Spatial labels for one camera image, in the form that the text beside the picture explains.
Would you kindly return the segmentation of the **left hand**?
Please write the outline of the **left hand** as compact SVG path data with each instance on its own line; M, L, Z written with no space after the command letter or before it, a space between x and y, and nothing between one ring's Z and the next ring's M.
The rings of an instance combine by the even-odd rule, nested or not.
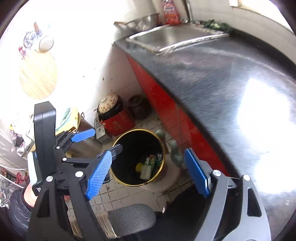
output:
M32 190L31 183L29 183L28 186L26 187L26 189L23 193L23 198L24 198L27 205L29 205L30 207L34 207L36 200L37 200L37 196L34 194L34 192Z

